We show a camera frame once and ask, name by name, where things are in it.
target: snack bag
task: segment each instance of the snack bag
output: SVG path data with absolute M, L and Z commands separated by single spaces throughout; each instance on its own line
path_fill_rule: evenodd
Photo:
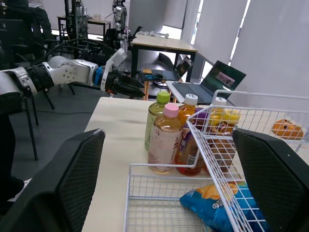
M 252 195 L 248 190 L 245 182 L 229 184 L 236 198 L 251 198 Z M 250 208 L 258 208 L 254 199 L 246 199 Z M 242 209 L 248 209 L 249 206 L 244 199 L 237 199 Z M 215 185 L 201 187 L 186 193 L 180 198 L 182 206 L 194 211 L 198 217 L 203 220 L 205 225 L 209 226 L 216 232 L 233 232 L 232 225 Z M 243 210 L 247 220 L 256 220 L 251 210 Z M 260 210 L 254 210 L 258 220 L 265 220 Z M 254 232 L 262 231 L 257 222 L 249 223 Z M 264 231 L 270 232 L 270 227 L 266 222 L 260 221 Z

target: metal stand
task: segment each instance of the metal stand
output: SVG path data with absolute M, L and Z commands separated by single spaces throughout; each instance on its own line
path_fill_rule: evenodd
M 47 99 L 48 103 L 50 104 L 50 106 L 51 106 L 52 110 L 54 110 L 54 109 L 55 109 L 55 107 L 54 107 L 54 105 L 53 105 L 52 101 L 49 99 L 49 97 L 48 97 L 47 92 L 45 91 L 45 89 L 43 89 L 43 93 L 44 93 L 44 96 L 46 97 L 46 99 Z
M 34 160 L 38 160 L 38 153 L 37 153 L 37 148 L 36 148 L 35 140 L 34 140 L 33 127 L 32 127 L 32 122 L 31 122 L 31 117 L 30 117 L 30 110 L 29 110 L 29 106 L 28 106 L 28 100 L 27 100 L 26 97 L 24 97 L 24 103 L 25 103 L 25 108 L 26 108 L 26 113 L 27 113 L 30 137 L 31 137 L 31 141 L 32 141 Z
M 69 88 L 70 88 L 72 94 L 75 95 L 74 89 L 73 89 L 73 87 L 71 86 L 71 84 L 68 84 L 68 86 L 69 86 Z
M 34 113 L 34 118 L 35 118 L 35 124 L 37 124 L 37 126 L 38 126 L 39 125 L 39 121 L 38 121 L 37 109 L 35 107 L 35 102 L 34 102 L 33 95 L 31 96 L 31 101 L 32 101 L 32 108 L 33 108 L 33 113 Z

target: white wire basket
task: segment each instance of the white wire basket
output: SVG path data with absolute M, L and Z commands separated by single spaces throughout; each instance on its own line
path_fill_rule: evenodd
M 229 91 L 217 91 L 214 95 L 216 98 L 218 93 L 231 93 Z M 257 94 L 257 93 L 244 93 L 244 92 L 234 92 L 237 94 L 263 97 L 276 97 L 276 98 L 286 98 L 289 100 L 307 100 L 309 98 L 295 97 L 295 96 L 279 96 L 270 94 Z M 223 205 L 230 219 L 234 231 L 244 231 L 252 232 L 250 226 L 251 223 L 257 223 L 264 232 L 261 223 L 264 222 L 258 217 L 256 212 L 259 208 L 252 208 L 248 201 L 253 198 L 247 198 L 242 194 L 242 191 L 237 186 L 240 181 L 245 181 L 244 173 L 241 167 L 241 163 L 235 149 L 235 145 L 231 136 L 231 133 L 224 133 L 224 131 L 211 130 L 214 128 L 210 120 L 211 113 L 214 109 L 222 106 L 211 105 L 188 118 L 189 128 L 196 140 L 197 146 L 199 148 L 200 154 L 202 155 L 207 169 L 213 179 L 214 184 L 222 199 Z M 308 138 L 308 128 L 309 128 L 309 112 L 302 111 L 289 111 L 282 109 L 261 109 L 261 108 L 246 108 L 246 107 L 236 107 L 236 106 L 225 106 L 223 107 L 227 110 L 237 111 L 240 116 L 240 121 L 237 124 L 238 128 L 246 129 L 250 131 L 265 133 L 274 137 L 278 137 L 276 134 L 279 132 L 281 136 L 284 136 L 284 141 L 308 164 L 308 151 L 309 145 L 307 143 Z M 199 114 L 208 114 L 207 118 L 202 119 L 203 124 L 197 124 L 197 121 L 201 121 Z M 286 121 L 280 121 L 277 123 L 278 128 L 274 131 L 273 126 L 275 122 L 279 120 L 287 120 L 297 125 L 302 129 L 302 134 L 295 127 L 294 129 L 285 128 Z M 234 184 L 238 192 L 241 193 L 240 198 L 236 198 L 233 194 L 233 190 L 229 184 Z M 238 200 L 243 199 L 247 203 L 246 208 L 241 208 Z M 250 211 L 253 215 L 253 220 L 247 220 L 245 214 Z
M 125 232 L 211 232 L 179 199 L 187 192 L 213 185 L 208 178 L 135 174 L 157 164 L 131 164 L 127 182 Z

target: white curtain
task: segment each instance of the white curtain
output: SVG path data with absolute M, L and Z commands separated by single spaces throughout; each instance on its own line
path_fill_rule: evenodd
M 183 28 L 183 19 L 187 0 L 167 0 L 164 25 Z
M 230 61 L 247 0 L 204 0 L 194 47 L 215 63 Z
M 236 90 L 309 97 L 309 0 L 252 0 L 232 66 L 247 74 Z M 308 102 L 231 96 L 243 106 L 309 110 Z
M 197 12 L 200 0 L 188 0 L 185 10 L 183 30 L 181 39 L 187 44 L 191 43 L 195 23 L 197 21 Z

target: monitor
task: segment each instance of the monitor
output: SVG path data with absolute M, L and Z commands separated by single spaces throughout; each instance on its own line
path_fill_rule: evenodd
M 245 76 L 241 71 L 217 61 L 201 84 L 212 93 L 218 89 L 233 91 Z
M 176 67 L 175 72 L 179 78 L 181 78 L 187 71 L 192 68 L 193 62 L 188 56 L 186 56 L 180 64 Z
M 94 194 L 105 132 L 68 139 L 0 221 L 3 232 L 80 232 Z

